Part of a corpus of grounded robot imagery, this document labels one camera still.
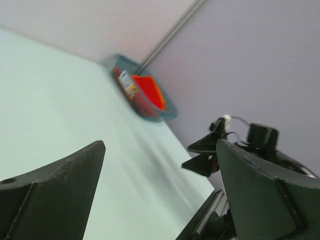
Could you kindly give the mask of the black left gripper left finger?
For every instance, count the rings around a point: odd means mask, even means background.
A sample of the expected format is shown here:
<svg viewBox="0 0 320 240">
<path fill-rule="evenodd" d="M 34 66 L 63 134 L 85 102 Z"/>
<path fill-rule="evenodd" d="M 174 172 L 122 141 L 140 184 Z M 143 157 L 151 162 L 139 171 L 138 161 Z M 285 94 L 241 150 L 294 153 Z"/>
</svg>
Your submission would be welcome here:
<svg viewBox="0 0 320 240">
<path fill-rule="evenodd" d="M 106 147 L 97 140 L 77 152 L 0 182 L 2 240 L 81 240 Z"/>
</svg>

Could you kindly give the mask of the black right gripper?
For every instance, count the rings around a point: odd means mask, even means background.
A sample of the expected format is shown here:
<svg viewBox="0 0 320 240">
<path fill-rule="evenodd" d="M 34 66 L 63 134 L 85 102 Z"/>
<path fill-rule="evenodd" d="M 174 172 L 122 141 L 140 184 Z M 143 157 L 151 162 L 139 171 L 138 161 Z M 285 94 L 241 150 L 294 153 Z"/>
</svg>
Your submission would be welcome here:
<svg viewBox="0 0 320 240">
<path fill-rule="evenodd" d="M 215 153 L 218 140 L 226 139 L 226 120 L 223 117 L 212 122 L 209 133 L 200 140 L 192 143 L 187 150 L 192 153 Z M 235 142 L 234 144 L 243 150 L 261 159 L 269 161 L 293 172 L 318 178 L 305 165 L 277 149 L 279 131 L 276 128 L 258 123 L 250 123 L 246 141 Z M 181 164 L 183 169 L 192 171 L 204 177 L 220 170 L 216 155 L 209 156 L 199 154 Z"/>
</svg>

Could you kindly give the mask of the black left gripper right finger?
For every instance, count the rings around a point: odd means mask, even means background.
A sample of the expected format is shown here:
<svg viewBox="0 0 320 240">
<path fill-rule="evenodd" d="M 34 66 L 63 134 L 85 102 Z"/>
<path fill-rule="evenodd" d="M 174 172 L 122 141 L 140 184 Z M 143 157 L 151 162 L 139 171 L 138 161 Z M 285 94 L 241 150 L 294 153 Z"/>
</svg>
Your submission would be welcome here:
<svg viewBox="0 0 320 240">
<path fill-rule="evenodd" d="M 217 159 L 240 240 L 318 240 L 320 181 L 220 139 Z"/>
</svg>

